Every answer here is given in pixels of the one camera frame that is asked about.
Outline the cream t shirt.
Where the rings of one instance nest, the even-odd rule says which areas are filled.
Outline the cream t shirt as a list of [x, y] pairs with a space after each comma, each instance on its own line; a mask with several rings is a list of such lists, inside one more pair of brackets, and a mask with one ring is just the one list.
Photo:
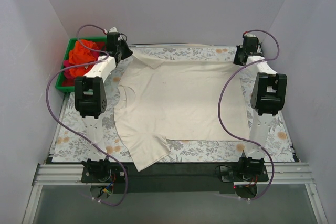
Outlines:
[[118, 136], [137, 170], [170, 153], [168, 141], [247, 138], [247, 109], [231, 62], [170, 60], [135, 53], [118, 85]]

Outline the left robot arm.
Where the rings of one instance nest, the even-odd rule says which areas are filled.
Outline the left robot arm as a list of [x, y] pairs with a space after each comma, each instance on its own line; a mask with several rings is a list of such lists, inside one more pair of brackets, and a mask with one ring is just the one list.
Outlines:
[[125, 182], [125, 172], [119, 165], [109, 162], [103, 134], [103, 114], [107, 108], [104, 82], [117, 64], [132, 55], [125, 42], [126, 36], [115, 27], [106, 32], [107, 42], [104, 51], [94, 65], [83, 77], [75, 78], [75, 108], [83, 119], [88, 143], [88, 159], [82, 164], [87, 174], [102, 183]]

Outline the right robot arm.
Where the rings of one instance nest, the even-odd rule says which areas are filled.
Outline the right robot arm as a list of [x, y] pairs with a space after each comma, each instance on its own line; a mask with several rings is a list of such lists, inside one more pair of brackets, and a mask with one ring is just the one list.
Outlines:
[[253, 122], [237, 168], [238, 176], [251, 183], [267, 175], [262, 147], [266, 144], [270, 123], [284, 107], [287, 88], [287, 76], [274, 71], [258, 52], [258, 47], [258, 37], [246, 31], [234, 58], [235, 65], [249, 68], [256, 74], [250, 97]]

